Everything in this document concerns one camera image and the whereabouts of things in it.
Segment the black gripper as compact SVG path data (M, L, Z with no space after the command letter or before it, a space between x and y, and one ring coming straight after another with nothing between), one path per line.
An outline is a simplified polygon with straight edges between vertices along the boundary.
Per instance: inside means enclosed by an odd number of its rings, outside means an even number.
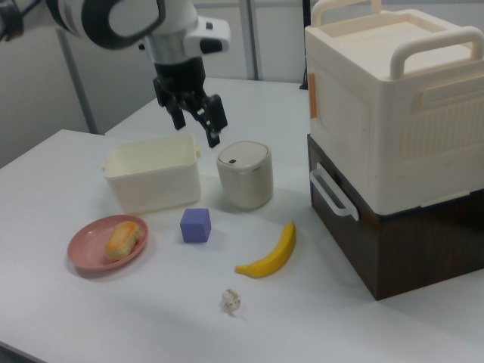
M201 124L207 144L214 148L220 143L219 134L228 125L222 99L206 95L203 90L205 69L201 57L178 64L154 64L157 77L153 80L157 102L172 117L176 130L185 127L182 109L189 110Z

